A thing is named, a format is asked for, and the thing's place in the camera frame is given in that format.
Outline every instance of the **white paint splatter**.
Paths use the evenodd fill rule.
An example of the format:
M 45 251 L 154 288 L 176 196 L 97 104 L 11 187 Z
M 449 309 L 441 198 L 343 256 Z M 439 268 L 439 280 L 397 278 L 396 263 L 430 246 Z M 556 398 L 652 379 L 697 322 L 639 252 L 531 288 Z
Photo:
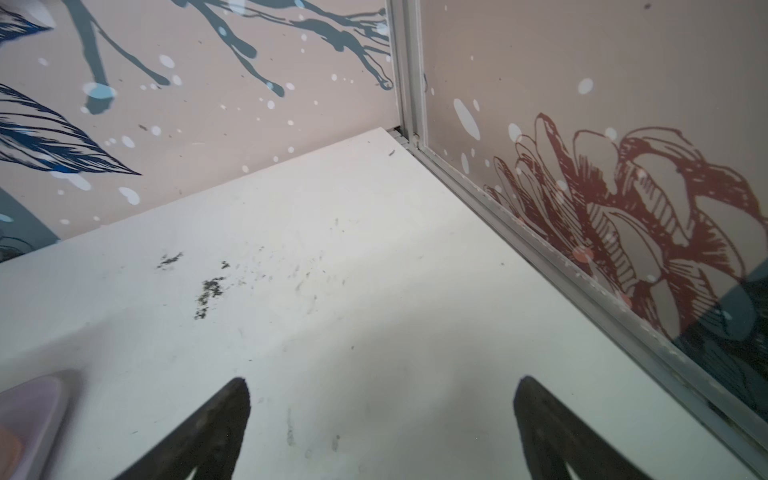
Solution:
M 85 180 L 83 177 L 80 176 L 80 174 L 65 174 L 64 172 L 51 172 L 51 176 L 53 178 L 61 178 L 62 180 L 68 180 L 69 183 L 75 185 L 80 190 L 90 190 L 91 184 L 88 182 L 88 180 Z
M 245 0 L 229 0 L 230 10 L 242 15 L 245 13 Z
M 128 187 L 120 187 L 118 188 L 118 191 L 123 194 L 123 197 L 125 197 L 125 199 L 128 200 L 128 203 L 131 205 L 138 205 L 141 202 L 139 194 Z
M 467 156 L 462 153 L 462 168 L 464 169 L 464 173 L 469 173 L 469 160 L 467 160 Z
M 169 57 L 168 55 L 161 55 L 160 63 L 165 65 L 168 68 L 173 68 L 176 66 L 176 62 L 173 60 L 173 58 Z
M 578 82 L 578 92 L 582 95 L 586 95 L 591 92 L 592 88 L 594 88 L 594 82 L 591 78 L 585 78 L 584 80 Z
M 472 114 L 469 113 L 469 109 L 458 98 L 453 99 L 453 108 L 456 110 L 458 120 L 462 122 L 462 126 L 467 133 L 475 140 L 480 140 L 480 129 L 478 128 L 475 119 Z
M 509 127 L 507 127 L 507 132 L 509 133 L 509 138 L 514 142 L 517 142 L 520 138 L 520 135 L 523 135 L 520 127 L 515 124 L 509 124 Z
M 98 100 L 114 98 L 114 96 L 118 94 L 118 91 L 109 85 L 99 84 L 94 81 L 89 81 L 87 84 L 84 84 L 83 92 L 85 92 L 88 97 L 97 98 Z

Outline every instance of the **dark blue shape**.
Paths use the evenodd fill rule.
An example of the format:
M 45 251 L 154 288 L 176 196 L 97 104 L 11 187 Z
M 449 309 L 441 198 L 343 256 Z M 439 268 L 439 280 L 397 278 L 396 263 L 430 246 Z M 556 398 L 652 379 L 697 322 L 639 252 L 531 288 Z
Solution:
M 9 12 L 0 7 L 0 45 L 15 38 L 33 35 L 50 29 L 50 27 L 36 25 L 18 13 Z
M 3 84 L 0 84 L 0 161 L 66 174 L 138 175 L 66 118 Z

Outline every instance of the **metal frame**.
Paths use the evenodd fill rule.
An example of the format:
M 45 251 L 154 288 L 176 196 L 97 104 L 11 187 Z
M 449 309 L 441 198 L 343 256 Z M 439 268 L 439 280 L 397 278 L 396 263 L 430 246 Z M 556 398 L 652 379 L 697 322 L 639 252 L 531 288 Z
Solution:
M 420 10 L 419 0 L 389 0 L 406 148 L 734 455 L 768 478 L 768 424 L 429 148 Z

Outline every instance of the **red flower drawing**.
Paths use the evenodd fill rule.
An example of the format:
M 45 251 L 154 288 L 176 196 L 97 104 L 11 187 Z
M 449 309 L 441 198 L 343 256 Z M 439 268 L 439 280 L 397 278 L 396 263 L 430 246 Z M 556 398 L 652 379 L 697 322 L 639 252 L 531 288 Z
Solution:
M 743 177 L 673 128 L 617 145 L 579 131 L 572 154 L 539 114 L 515 147 L 512 162 L 494 158 L 501 185 L 485 192 L 637 315 L 670 339 L 694 323 L 725 340 L 752 333 L 764 315 L 741 285 L 768 257 L 768 234 Z

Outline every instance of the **black pointed object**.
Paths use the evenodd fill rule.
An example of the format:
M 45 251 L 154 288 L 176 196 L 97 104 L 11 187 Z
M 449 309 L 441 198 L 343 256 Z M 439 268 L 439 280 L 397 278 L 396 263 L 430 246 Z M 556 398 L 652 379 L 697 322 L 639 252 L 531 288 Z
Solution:
M 229 480 L 250 415 L 245 379 L 231 379 L 216 395 L 115 480 Z
M 515 417 L 533 480 L 651 480 L 533 377 L 518 384 Z

